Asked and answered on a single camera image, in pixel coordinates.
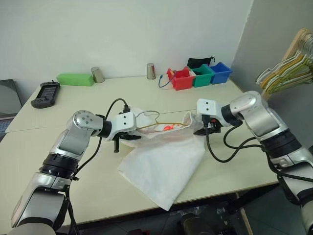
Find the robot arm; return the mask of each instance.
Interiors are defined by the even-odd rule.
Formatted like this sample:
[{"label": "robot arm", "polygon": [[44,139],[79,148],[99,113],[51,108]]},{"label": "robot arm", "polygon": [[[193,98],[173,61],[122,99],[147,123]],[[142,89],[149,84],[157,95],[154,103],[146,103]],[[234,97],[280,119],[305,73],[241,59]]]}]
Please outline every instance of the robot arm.
[{"label": "robot arm", "polygon": [[[284,176],[288,174],[312,179],[313,155],[298,142],[260,94],[246,92],[226,106],[213,100],[200,99],[197,112],[202,117],[217,119],[222,126],[236,125],[238,120],[246,122],[279,173],[277,178],[286,197],[301,206],[306,231],[313,233],[313,180],[309,182]],[[213,127],[213,124],[207,123],[209,127]]]},{"label": "robot arm", "polygon": [[22,234],[27,234],[27,229],[34,231],[34,227],[38,227],[38,231],[43,227],[47,229],[47,226],[57,230],[64,221],[69,204],[60,192],[65,192],[70,186],[90,137],[99,136],[105,141],[118,142],[123,133],[130,139],[138,139],[124,133],[135,129],[136,119],[132,112],[121,113],[110,121],[85,110],[74,113],[17,203],[11,218],[12,227],[23,226]]}]

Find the metal cup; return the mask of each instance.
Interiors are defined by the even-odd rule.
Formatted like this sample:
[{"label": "metal cup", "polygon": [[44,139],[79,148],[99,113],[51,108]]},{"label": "metal cup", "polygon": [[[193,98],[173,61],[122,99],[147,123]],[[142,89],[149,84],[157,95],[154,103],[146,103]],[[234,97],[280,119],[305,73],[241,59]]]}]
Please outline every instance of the metal cup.
[{"label": "metal cup", "polygon": [[155,65],[153,63],[147,64],[147,78],[153,80],[156,78]]},{"label": "metal cup", "polygon": [[92,67],[91,73],[92,73],[93,80],[95,83],[104,82],[104,76],[103,76],[101,70],[99,69],[99,67]]}]

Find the white fabric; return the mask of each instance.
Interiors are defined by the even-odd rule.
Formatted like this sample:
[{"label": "white fabric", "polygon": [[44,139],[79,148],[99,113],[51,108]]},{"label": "white fabric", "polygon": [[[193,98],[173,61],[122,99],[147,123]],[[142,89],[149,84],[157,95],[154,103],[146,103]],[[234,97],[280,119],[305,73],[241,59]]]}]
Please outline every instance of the white fabric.
[{"label": "white fabric", "polygon": [[[137,119],[138,126],[151,123],[154,120],[144,115]],[[188,112],[183,123],[188,126],[176,126],[177,129],[163,131],[166,125],[160,124],[133,131],[132,134],[141,135],[142,138],[124,141],[135,149],[118,167],[131,184],[167,211],[204,155],[204,137],[193,135],[202,128],[201,119]]]}]

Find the blue cable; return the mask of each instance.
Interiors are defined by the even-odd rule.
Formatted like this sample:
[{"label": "blue cable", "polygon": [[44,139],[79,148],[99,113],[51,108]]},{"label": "blue cable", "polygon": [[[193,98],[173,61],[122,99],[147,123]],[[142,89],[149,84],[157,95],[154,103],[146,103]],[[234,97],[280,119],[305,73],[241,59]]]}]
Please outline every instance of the blue cable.
[{"label": "blue cable", "polygon": [[162,79],[162,77],[163,77],[163,75],[161,75],[161,76],[160,76],[160,79],[158,80],[158,87],[159,87],[159,88],[163,88],[163,87],[167,86],[167,85],[174,79],[176,73],[177,73],[177,71],[175,71],[173,77],[172,77],[165,85],[162,85],[162,86],[160,86],[160,81],[161,81],[161,79]]}]

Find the orange object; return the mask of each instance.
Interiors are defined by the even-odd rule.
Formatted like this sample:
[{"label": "orange object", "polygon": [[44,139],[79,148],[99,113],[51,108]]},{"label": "orange object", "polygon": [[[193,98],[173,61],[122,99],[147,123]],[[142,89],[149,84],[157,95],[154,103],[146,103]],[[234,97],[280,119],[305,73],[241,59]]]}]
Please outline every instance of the orange object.
[{"label": "orange object", "polygon": [[171,125],[171,126],[165,126],[163,130],[164,130],[164,131],[173,130],[173,129],[174,129],[174,125],[175,125],[175,124],[173,124],[173,125]]}]

